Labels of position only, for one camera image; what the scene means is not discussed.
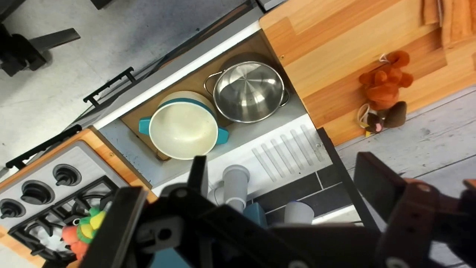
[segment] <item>gray floor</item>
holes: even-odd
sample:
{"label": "gray floor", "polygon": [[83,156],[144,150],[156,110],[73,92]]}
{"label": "gray floor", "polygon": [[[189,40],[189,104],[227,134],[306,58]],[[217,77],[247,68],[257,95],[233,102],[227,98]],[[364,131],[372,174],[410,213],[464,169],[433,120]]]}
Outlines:
{"label": "gray floor", "polygon": [[64,129],[82,98],[126,67],[140,70],[245,0],[30,0],[6,20],[27,38],[76,28],[52,62],[13,77],[0,71],[0,165]]}
{"label": "gray floor", "polygon": [[[401,177],[416,177],[458,198],[462,180],[476,177],[476,86],[418,110],[397,129],[340,146],[352,174],[357,152],[373,152]],[[433,244],[431,256],[445,263],[461,260],[446,245]]]}

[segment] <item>stovetop burner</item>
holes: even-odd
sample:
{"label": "stovetop burner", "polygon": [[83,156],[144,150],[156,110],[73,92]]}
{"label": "stovetop burner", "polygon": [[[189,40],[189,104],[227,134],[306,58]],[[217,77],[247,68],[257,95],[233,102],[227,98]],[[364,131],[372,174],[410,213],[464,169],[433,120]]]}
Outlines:
{"label": "stovetop burner", "polygon": [[49,204],[55,199],[55,192],[47,184],[35,180],[25,181],[22,192],[21,199],[34,205]]}
{"label": "stovetop burner", "polygon": [[68,198],[16,224],[9,233],[30,247],[31,254],[40,254],[47,260],[74,260],[74,254],[61,238],[62,227],[89,216],[88,211],[92,207],[107,208],[117,189],[107,175],[102,175]]}
{"label": "stovetop burner", "polygon": [[53,177],[56,180],[56,186],[74,186],[80,181],[80,172],[71,165],[61,163],[53,169]]}
{"label": "stovetop burner", "polygon": [[21,217],[22,214],[25,214],[25,207],[16,199],[3,199],[0,202],[0,219]]}

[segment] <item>toy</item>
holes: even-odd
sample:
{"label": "toy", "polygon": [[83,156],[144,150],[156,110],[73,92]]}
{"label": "toy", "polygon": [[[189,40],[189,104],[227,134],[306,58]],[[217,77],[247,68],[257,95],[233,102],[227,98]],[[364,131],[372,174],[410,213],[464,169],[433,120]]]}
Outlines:
{"label": "toy", "polygon": [[397,128],[406,122],[406,102],[398,101],[385,111],[375,111],[364,104],[357,114],[358,125],[364,128],[366,137],[379,134],[385,128]]}
{"label": "toy", "polygon": [[400,87],[413,83],[413,76],[400,68],[410,62],[404,50],[394,50],[384,56],[384,64],[358,77],[369,107],[375,111],[384,111],[398,102]]}
{"label": "toy", "polygon": [[86,254],[91,241],[105,217],[105,211],[96,207],[92,207],[88,214],[88,217],[79,219],[76,226],[62,227],[61,236],[70,245],[77,260],[82,260]]}

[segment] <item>orange figurine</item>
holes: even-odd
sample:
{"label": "orange figurine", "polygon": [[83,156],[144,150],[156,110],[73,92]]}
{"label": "orange figurine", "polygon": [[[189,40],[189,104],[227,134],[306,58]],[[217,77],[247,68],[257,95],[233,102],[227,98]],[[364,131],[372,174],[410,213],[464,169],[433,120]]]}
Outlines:
{"label": "orange figurine", "polygon": [[413,76],[401,71],[410,62],[410,56],[404,50],[394,50],[385,56],[387,62],[381,67],[363,73],[358,82],[363,86],[363,93],[367,98],[370,108],[384,111],[398,102],[400,87],[407,87],[413,83]]}
{"label": "orange figurine", "polygon": [[62,239],[71,247],[71,251],[76,254],[77,260],[82,260],[88,251],[88,244],[79,239],[77,226],[62,227]]}

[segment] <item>stove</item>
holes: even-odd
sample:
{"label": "stove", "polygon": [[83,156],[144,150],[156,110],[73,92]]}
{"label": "stove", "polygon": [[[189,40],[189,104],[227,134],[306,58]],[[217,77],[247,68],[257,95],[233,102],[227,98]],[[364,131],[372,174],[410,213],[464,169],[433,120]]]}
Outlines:
{"label": "stove", "polygon": [[107,208],[126,183],[83,141],[0,192],[0,224],[47,260],[73,260],[61,239],[64,226]]}

